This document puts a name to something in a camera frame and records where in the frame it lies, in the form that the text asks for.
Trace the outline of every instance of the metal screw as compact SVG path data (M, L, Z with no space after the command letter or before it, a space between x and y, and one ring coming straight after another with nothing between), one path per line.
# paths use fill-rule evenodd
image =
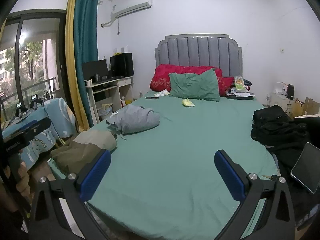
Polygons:
M41 177L41 178L39 179L39 182L40 182L40 183L44 183L46 180L47 180L46 177Z
M255 174L255 173L250 173L250 174L249 174L249 178L255 180L255 179L258 178L258 176L257 176L257 174Z
M68 179L75 179L77 177L77 175L75 173L70 173L68 175Z
M284 177L280 177L279 181L280 181L280 183L285 183L285 178Z

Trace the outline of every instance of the sliding glass door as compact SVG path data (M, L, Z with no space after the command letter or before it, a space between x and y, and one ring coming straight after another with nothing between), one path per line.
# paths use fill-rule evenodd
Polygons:
M62 97L70 105L65 68L65 12L9 17L0 43L1 109L12 118L17 103L30 107L34 94Z

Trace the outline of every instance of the white mug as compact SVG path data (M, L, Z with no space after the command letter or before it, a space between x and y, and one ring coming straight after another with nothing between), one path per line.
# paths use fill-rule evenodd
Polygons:
M92 79L87 80L85 84L87 85L87 87L92 86Z

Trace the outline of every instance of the gray cloth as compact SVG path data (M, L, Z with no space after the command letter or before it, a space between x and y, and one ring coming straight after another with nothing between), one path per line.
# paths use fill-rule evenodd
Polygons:
M145 109L129 104L112 114L106 121L124 135L156 127L160 123L160 115L151 108Z

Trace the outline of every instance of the snack package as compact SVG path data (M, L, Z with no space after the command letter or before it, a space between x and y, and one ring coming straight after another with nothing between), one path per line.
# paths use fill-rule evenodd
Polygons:
M192 103L188 98L187 98L187 99L183 99L183 100L182 100L182 104L183 104L184 106L187 106L187 107L193 107L193 106L195 106L195 104Z
M239 90L246 90L242 76L235 77L235 87L236 87L237 92Z

